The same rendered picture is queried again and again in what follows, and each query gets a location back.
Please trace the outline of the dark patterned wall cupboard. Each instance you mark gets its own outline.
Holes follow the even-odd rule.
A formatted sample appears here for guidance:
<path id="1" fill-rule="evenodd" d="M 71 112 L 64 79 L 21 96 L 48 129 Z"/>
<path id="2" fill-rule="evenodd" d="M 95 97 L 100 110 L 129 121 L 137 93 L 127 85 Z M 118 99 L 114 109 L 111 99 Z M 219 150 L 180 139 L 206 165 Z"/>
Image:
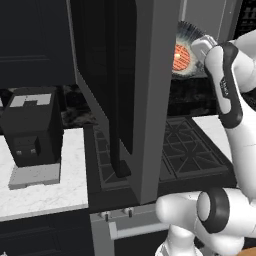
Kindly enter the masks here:
<path id="1" fill-rule="evenodd" d="M 234 38 L 256 29 L 256 0 L 243 0 Z"/>

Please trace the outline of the grey microwave door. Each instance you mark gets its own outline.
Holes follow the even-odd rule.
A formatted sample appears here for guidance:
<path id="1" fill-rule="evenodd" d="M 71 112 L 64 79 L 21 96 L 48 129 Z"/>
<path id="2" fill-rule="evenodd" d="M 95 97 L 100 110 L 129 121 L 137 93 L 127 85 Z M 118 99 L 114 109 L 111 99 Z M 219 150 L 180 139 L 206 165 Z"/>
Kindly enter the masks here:
<path id="1" fill-rule="evenodd" d="M 76 81 L 110 144 L 110 0 L 69 0 Z M 118 1 L 120 159 L 141 204 L 157 198 L 180 0 Z"/>

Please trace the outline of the dark ribbed bowl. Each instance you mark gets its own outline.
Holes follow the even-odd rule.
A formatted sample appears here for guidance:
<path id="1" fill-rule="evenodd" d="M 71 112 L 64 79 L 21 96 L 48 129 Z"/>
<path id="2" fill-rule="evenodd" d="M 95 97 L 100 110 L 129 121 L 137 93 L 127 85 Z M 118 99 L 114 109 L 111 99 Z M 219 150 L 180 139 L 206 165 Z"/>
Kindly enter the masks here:
<path id="1" fill-rule="evenodd" d="M 192 42 L 202 37 L 203 35 L 204 33 L 191 23 L 188 23 L 186 21 L 180 21 L 178 23 L 176 33 L 176 44 L 184 45 L 188 49 L 191 59 L 190 64 L 186 70 L 174 71 L 172 66 L 172 75 L 174 79 L 188 79 L 203 73 L 203 70 L 201 72 L 194 71 L 193 57 L 191 52 Z"/>

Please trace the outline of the dark base cupboard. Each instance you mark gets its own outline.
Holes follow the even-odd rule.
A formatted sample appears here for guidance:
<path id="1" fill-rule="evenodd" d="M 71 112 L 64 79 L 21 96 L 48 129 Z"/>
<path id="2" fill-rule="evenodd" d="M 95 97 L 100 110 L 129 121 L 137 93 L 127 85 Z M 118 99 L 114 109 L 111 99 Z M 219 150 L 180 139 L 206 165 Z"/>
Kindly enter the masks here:
<path id="1" fill-rule="evenodd" d="M 0 222 L 0 255 L 94 256 L 87 209 Z"/>

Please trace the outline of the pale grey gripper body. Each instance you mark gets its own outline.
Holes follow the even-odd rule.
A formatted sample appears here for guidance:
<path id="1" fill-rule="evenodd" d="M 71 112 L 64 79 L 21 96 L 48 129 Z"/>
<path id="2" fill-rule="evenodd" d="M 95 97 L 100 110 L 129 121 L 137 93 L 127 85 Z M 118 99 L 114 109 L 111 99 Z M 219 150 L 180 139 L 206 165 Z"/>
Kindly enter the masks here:
<path id="1" fill-rule="evenodd" d="M 204 68 L 204 61 L 208 52 L 217 45 L 215 39 L 209 35 L 204 35 L 191 44 L 194 71 L 201 72 Z"/>

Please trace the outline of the black coffee machine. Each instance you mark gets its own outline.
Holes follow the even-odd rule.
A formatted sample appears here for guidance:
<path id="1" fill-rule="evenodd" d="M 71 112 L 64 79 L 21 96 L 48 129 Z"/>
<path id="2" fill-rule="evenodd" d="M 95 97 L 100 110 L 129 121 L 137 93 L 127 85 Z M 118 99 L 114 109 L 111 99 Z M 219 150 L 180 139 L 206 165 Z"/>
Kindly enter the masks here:
<path id="1" fill-rule="evenodd" d="M 64 130 L 56 89 L 16 89 L 0 122 L 15 162 L 9 188 L 59 183 Z"/>

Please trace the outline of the black hob with grates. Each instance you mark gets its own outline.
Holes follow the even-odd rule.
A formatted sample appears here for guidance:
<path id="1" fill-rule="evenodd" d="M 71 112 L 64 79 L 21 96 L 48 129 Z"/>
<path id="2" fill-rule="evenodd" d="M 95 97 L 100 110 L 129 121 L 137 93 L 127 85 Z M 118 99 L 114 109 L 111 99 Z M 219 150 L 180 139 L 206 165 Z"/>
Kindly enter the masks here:
<path id="1" fill-rule="evenodd" d="M 111 167 L 109 145 L 100 128 L 86 125 L 84 140 L 90 211 L 137 206 L 139 202 L 128 180 L 118 178 Z M 231 161 L 192 118 L 166 120 L 158 182 L 160 196 L 235 186 Z"/>

